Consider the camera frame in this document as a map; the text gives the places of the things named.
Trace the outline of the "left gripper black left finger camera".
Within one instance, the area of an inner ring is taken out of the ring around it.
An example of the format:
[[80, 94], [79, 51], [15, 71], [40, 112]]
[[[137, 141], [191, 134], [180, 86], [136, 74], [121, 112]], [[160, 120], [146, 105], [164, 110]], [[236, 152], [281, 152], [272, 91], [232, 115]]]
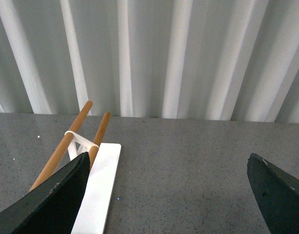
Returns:
[[0, 234], [69, 234], [90, 173], [87, 152], [0, 212]]

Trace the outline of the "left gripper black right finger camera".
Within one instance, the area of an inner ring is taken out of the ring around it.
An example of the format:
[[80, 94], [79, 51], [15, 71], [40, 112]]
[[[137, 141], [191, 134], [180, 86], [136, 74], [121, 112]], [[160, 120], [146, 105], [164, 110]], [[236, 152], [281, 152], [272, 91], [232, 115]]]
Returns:
[[247, 176], [264, 221], [272, 234], [299, 234], [299, 179], [251, 154]]

